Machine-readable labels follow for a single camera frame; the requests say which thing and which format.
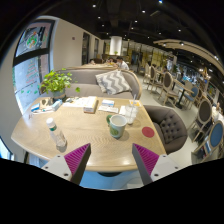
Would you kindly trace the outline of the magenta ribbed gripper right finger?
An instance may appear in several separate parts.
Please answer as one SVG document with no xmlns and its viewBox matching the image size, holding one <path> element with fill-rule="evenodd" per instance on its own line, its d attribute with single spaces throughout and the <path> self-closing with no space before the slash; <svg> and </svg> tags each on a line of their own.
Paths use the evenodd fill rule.
<svg viewBox="0 0 224 224">
<path fill-rule="evenodd" d="M 151 173 L 159 159 L 159 155 L 136 143 L 132 145 L 132 154 L 143 185 L 150 184 L 152 182 Z"/>
</svg>

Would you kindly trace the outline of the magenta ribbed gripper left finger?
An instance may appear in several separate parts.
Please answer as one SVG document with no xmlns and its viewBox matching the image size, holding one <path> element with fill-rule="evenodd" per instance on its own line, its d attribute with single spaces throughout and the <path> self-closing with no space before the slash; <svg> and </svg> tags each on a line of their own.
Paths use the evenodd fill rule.
<svg viewBox="0 0 224 224">
<path fill-rule="evenodd" d="M 85 144 L 64 156 L 72 173 L 71 181 L 79 185 L 84 174 L 86 164 L 91 155 L 91 144 Z"/>
</svg>

